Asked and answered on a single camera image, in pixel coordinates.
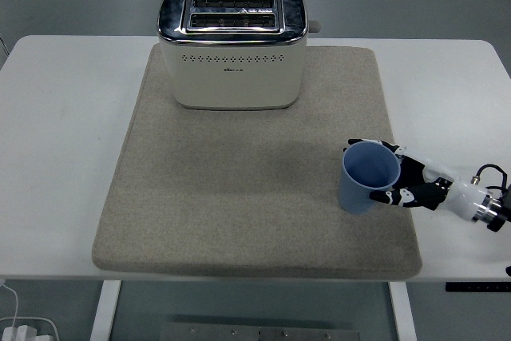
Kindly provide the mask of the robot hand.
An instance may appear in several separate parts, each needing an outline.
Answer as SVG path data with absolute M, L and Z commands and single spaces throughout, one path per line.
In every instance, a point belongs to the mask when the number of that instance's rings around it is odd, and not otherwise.
M 497 219 L 500 204 L 487 188 L 480 185 L 479 172 L 470 180 L 464 180 L 453 169 L 406 146 L 373 142 L 389 149 L 396 157 L 400 176 L 388 190 L 370 192 L 372 201 L 404 208 L 447 210 L 464 220 L 487 224 Z

